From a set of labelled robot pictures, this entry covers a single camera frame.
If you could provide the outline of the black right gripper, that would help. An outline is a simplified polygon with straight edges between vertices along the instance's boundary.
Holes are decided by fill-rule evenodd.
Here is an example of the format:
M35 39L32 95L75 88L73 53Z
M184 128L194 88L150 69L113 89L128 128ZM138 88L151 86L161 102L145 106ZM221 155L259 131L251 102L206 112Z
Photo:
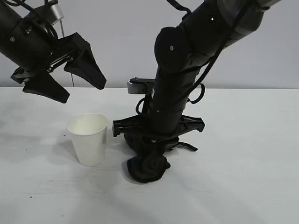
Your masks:
M126 134L134 158L159 158L171 151L178 136L193 130L202 132L202 118L183 115L188 96L183 92L156 92L144 96L135 106L136 115L113 121L113 136ZM172 138L157 140L147 138Z

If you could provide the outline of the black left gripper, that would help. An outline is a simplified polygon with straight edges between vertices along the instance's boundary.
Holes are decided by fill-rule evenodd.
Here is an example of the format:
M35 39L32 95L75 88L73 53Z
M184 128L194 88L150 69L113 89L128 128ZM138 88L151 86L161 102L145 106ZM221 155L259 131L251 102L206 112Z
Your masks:
M106 78L99 69L90 44L78 33L52 43L36 24L23 29L23 18L15 11L0 13L0 52L19 68L11 78L26 83L23 92L44 96L65 104L70 96L50 75L56 61L65 64L64 71L77 75L93 87L102 90Z

